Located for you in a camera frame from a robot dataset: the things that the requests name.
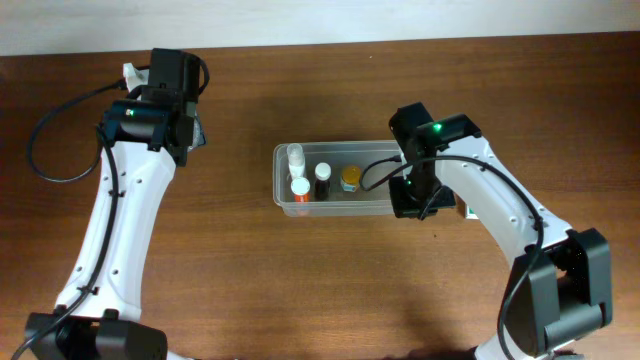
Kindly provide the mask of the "white green medicine box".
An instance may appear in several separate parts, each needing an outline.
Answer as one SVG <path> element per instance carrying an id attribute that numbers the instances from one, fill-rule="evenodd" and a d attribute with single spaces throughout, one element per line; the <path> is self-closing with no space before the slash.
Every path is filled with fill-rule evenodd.
<path id="1" fill-rule="evenodd" d="M 471 209 L 468 204 L 464 205 L 464 217 L 467 220 L 478 220 L 478 215 Z"/>

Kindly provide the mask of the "orange vitamin tube white cap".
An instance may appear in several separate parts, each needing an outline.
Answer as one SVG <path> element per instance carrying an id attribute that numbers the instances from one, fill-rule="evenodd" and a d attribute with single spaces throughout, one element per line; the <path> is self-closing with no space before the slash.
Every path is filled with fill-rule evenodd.
<path id="1" fill-rule="evenodd" d="M 305 177 L 297 177 L 290 185 L 294 195 L 294 200 L 298 203 L 308 203 L 310 201 L 310 182 Z"/>

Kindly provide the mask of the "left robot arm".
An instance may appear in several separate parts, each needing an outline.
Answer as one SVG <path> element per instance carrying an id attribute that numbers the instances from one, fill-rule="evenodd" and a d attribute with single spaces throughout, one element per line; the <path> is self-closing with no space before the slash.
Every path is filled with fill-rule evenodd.
<path id="1" fill-rule="evenodd" d="M 166 334 L 141 324 L 141 287 L 163 196 L 188 154 L 206 143 L 197 114 L 206 63 L 155 48 L 123 67 L 126 91 L 96 127 L 100 182 L 74 269 L 50 313 L 32 313 L 13 356 L 38 359 L 174 359 Z"/>

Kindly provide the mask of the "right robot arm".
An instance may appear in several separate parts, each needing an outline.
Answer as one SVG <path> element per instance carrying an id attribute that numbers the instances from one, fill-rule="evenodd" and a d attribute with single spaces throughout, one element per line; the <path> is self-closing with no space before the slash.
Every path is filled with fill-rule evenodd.
<path id="1" fill-rule="evenodd" d="M 434 121 L 415 103 L 389 127 L 403 164 L 389 176 L 394 214 L 423 220 L 461 199 L 511 267 L 497 332 L 477 359 L 567 359 L 564 346 L 613 318 L 608 241 L 582 232 L 535 199 L 464 114 Z"/>

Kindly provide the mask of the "black bottle white cap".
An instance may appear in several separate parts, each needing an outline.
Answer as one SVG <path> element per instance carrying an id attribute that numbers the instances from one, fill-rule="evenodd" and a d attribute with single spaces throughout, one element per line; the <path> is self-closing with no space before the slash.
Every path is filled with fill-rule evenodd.
<path id="1" fill-rule="evenodd" d="M 331 167 L 328 163 L 321 162 L 316 165 L 315 170 L 315 184 L 314 184 L 314 198 L 316 201 L 327 200 L 330 193 L 330 177 Z"/>

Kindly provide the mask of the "clear white tube bottle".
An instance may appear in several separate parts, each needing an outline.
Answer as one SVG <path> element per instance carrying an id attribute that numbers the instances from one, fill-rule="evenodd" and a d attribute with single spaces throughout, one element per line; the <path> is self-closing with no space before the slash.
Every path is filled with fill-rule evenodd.
<path id="1" fill-rule="evenodd" d="M 288 168 L 291 179 L 306 177 L 306 159 L 301 144 L 291 143 L 287 146 Z"/>

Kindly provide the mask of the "small gold lid jar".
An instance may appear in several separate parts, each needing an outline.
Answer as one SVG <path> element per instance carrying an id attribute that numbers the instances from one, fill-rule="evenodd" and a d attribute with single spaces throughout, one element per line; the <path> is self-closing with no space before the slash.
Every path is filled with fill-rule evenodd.
<path id="1" fill-rule="evenodd" d="M 356 192 L 360 186 L 361 168 L 347 165 L 341 171 L 340 183 L 345 192 Z"/>

